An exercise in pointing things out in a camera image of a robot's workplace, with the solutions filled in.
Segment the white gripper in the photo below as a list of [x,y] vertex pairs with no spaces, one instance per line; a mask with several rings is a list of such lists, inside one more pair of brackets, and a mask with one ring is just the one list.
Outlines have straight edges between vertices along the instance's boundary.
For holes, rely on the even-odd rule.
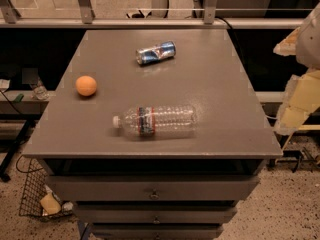
[[[295,56],[308,68],[320,68],[320,3],[297,27],[278,43],[273,52]],[[320,70],[308,69],[302,76],[292,75],[287,82],[274,130],[280,135],[296,132],[320,107]]]

